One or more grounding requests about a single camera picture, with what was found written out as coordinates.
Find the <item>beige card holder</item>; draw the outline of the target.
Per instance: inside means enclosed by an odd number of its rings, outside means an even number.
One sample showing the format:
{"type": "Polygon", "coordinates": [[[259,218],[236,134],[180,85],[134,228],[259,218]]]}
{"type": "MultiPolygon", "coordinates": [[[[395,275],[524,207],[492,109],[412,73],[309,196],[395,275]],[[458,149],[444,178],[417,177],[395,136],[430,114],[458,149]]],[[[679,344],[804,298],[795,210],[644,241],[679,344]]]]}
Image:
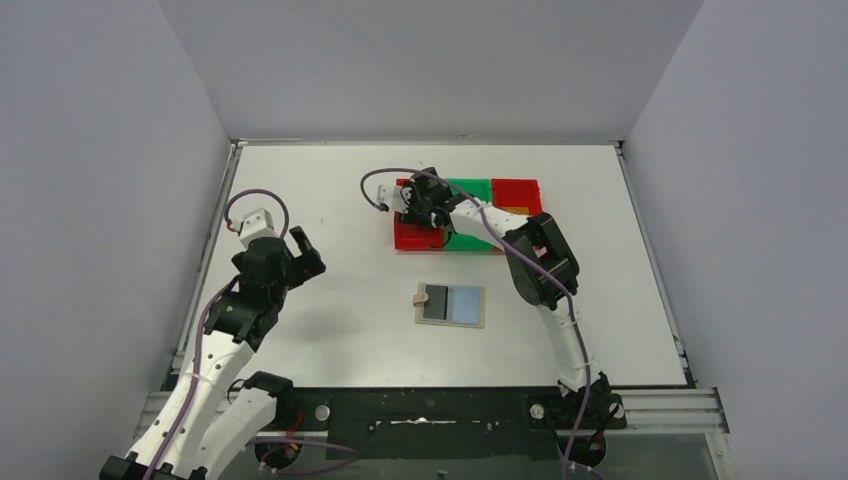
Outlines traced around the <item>beige card holder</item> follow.
{"type": "Polygon", "coordinates": [[[414,321],[416,324],[421,325],[483,329],[486,322],[485,304],[485,288],[471,285],[421,282],[418,284],[417,291],[412,297],[412,305],[415,310],[414,321]],[[446,322],[430,322],[422,319],[421,308],[427,299],[427,296],[424,294],[424,286],[426,284],[445,285],[450,288],[448,320],[446,322]]]}

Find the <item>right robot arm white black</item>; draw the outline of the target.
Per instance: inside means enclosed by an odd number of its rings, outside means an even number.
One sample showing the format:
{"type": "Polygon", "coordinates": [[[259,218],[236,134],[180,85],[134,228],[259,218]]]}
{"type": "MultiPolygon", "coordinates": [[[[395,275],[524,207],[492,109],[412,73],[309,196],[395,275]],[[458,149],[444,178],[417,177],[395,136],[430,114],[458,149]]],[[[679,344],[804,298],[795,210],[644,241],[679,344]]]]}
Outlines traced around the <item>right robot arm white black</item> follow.
{"type": "Polygon", "coordinates": [[[623,401],[593,361],[578,324],[574,297],[580,267],[550,214],[503,210],[440,177],[433,167],[412,171],[379,204],[402,224],[471,236],[500,249],[515,290],[539,313],[552,347],[562,396],[556,418],[582,430],[626,426],[623,401]]]}

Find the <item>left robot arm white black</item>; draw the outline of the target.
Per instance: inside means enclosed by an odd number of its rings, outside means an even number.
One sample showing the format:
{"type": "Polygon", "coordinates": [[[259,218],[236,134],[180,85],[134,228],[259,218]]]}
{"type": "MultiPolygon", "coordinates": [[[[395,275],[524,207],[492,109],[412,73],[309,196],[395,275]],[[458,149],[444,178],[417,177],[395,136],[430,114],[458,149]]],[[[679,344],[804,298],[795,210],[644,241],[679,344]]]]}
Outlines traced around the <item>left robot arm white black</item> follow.
{"type": "Polygon", "coordinates": [[[267,372],[248,377],[246,394],[218,411],[277,324],[287,294],[326,270],[301,227],[289,234],[297,254],[271,234],[245,241],[233,256],[238,273],[203,309],[194,355],[165,405],[126,454],[105,461],[100,478],[216,479],[262,428],[291,423],[293,383],[267,372]]]}

